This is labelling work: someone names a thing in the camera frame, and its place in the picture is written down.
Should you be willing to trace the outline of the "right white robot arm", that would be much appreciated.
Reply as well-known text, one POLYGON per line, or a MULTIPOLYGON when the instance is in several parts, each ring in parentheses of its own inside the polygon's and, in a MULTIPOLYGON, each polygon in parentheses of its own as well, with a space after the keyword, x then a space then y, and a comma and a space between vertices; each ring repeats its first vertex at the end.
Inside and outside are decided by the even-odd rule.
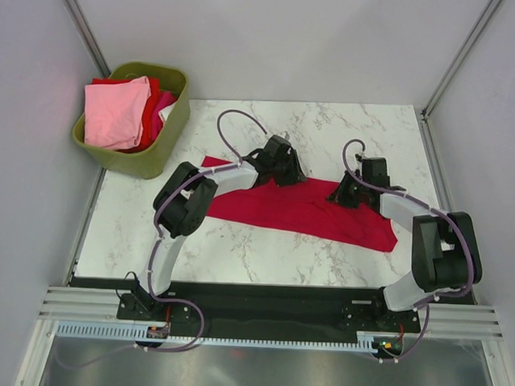
POLYGON ((329 202, 345 208, 365 205, 411 233, 411 270, 382 288, 383 300, 369 313, 371 322, 389 330, 401 320, 403 311, 442 297, 469 294, 483 276, 471 216, 430 207, 403 187, 392 185, 384 158, 357 155, 355 159, 359 167, 345 171, 327 197, 329 202))

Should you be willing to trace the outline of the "crimson red t shirt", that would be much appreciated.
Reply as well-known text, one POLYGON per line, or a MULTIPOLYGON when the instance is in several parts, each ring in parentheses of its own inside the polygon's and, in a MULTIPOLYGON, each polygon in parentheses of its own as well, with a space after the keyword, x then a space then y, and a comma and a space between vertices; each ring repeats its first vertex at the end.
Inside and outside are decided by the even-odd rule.
POLYGON ((301 233, 390 253, 397 238, 391 222, 365 204, 345 208, 326 199, 337 184, 309 178, 294 186, 272 181, 214 198, 207 215, 267 229, 301 233))

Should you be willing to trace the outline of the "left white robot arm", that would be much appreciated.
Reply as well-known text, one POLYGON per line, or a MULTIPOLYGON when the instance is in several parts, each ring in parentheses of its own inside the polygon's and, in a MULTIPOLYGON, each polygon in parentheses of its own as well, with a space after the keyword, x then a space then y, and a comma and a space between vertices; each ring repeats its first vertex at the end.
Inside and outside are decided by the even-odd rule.
POLYGON ((271 181, 279 187, 306 181, 297 151, 288 139, 278 135, 271 136, 263 148, 235 162, 215 167, 181 163, 154 200, 155 245, 131 294, 120 299, 117 317, 158 319, 168 302, 177 303, 177 299, 162 293, 171 285, 184 241, 201 227, 214 198, 252 190, 271 181))

